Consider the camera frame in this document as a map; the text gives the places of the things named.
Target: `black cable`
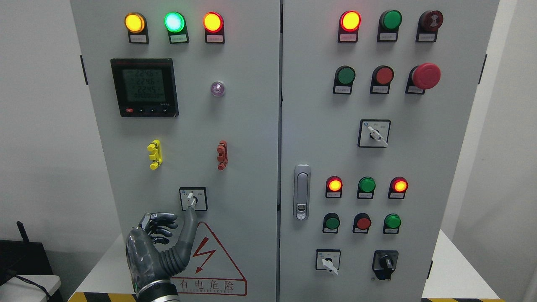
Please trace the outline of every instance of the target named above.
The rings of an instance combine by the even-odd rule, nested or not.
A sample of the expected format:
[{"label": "black cable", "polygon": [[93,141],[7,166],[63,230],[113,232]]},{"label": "black cable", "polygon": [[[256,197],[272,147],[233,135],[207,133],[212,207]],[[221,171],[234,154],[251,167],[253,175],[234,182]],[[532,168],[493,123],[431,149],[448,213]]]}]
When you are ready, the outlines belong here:
[{"label": "black cable", "polygon": [[21,281],[23,281],[23,282],[26,282],[28,284],[32,284],[32,285],[35,285],[35,286],[39,287],[39,289],[42,290],[43,292],[45,292],[45,294],[47,295],[47,301],[48,301],[48,299],[51,298],[50,294],[48,293],[47,289],[44,286],[39,285],[39,284],[37,284],[36,282],[34,282],[32,280],[28,280],[28,279],[26,279],[24,277],[21,277],[21,276],[18,276],[18,275],[15,275],[14,277],[19,279],[19,280],[21,280]]}]

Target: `warning triangle sign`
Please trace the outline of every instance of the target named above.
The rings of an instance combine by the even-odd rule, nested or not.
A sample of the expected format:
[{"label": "warning triangle sign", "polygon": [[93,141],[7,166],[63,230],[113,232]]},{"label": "warning triangle sign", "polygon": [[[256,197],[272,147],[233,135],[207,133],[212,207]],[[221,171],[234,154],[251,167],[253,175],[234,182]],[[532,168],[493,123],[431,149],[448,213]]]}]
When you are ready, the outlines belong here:
[{"label": "warning triangle sign", "polygon": [[179,293],[246,296],[246,278],[206,222],[198,223],[185,271],[171,279]]}]

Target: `gray metal panel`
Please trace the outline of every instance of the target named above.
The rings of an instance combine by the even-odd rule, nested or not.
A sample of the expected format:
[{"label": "gray metal panel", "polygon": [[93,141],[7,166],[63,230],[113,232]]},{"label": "gray metal panel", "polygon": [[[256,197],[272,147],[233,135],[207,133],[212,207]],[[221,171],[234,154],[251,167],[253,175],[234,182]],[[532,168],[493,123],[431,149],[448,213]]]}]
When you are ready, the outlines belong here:
[{"label": "gray metal panel", "polygon": [[[498,1],[286,1],[284,5],[280,300],[419,301],[446,205]],[[380,15],[402,13],[398,42],[376,42]],[[362,16],[358,43],[338,44],[341,14]],[[435,43],[415,43],[420,15],[440,10]],[[433,62],[440,83],[425,95],[404,93],[410,70]],[[339,66],[357,72],[352,95],[332,94]],[[389,95],[370,95],[379,65],[395,71]],[[361,119],[389,119],[388,148],[358,148]],[[309,218],[293,217],[293,169],[311,166]],[[342,199],[325,199],[326,179],[343,180]],[[372,200],[356,199],[358,180],[376,181]],[[392,178],[409,182],[406,198],[388,199]],[[338,234],[321,232],[334,212]],[[353,234],[368,213],[369,234]],[[382,234],[384,217],[402,218],[400,233]],[[339,276],[315,270],[316,249],[340,249]],[[372,280],[373,253],[397,250],[391,281]]]},{"label": "gray metal panel", "polygon": [[[183,299],[274,301],[279,1],[72,0],[71,6],[123,235],[147,211],[180,211],[180,186],[205,186],[208,211],[198,215],[244,274],[248,295]],[[213,10],[224,19],[224,45],[204,41],[202,18]],[[169,11],[185,17],[189,44],[169,44],[163,24]],[[129,12],[147,19],[150,44],[128,42]],[[179,117],[120,117],[110,68],[114,57],[173,58]],[[210,95],[214,81],[226,84],[221,98]],[[155,171],[146,150],[153,139],[160,139],[164,157]],[[220,140],[228,143],[224,171],[216,168]]]}]

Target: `red terminal connector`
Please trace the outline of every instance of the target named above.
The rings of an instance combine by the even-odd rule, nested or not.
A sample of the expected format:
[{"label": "red terminal connector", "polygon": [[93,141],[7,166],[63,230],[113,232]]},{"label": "red terminal connector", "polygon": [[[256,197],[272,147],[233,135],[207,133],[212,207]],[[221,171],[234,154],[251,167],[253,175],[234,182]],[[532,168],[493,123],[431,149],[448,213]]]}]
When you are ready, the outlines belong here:
[{"label": "red terminal connector", "polygon": [[228,165],[228,144],[226,141],[220,141],[216,148],[216,152],[218,152],[218,156],[216,157],[218,160],[218,170],[222,171]]}]

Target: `electrical control cabinet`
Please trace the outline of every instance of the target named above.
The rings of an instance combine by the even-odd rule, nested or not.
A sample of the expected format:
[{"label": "electrical control cabinet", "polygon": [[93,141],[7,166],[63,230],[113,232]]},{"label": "electrical control cabinet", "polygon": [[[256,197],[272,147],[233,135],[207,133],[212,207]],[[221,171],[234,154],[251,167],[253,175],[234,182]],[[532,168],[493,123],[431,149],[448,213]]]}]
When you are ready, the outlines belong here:
[{"label": "electrical control cabinet", "polygon": [[[202,222],[172,279],[182,300],[275,301],[280,1],[71,6],[123,235],[146,212],[180,217],[192,189]],[[123,66],[117,87],[111,60]],[[173,68],[176,106],[158,96],[171,81],[160,61]]]},{"label": "electrical control cabinet", "polygon": [[419,301],[497,5],[71,0],[123,235],[193,193],[183,301]]},{"label": "electrical control cabinet", "polygon": [[[497,5],[284,1],[281,302],[420,300]],[[355,71],[336,73],[353,80],[345,94],[342,66]],[[324,232],[334,214],[337,232]],[[337,266],[323,270],[318,250],[337,250]]]}]

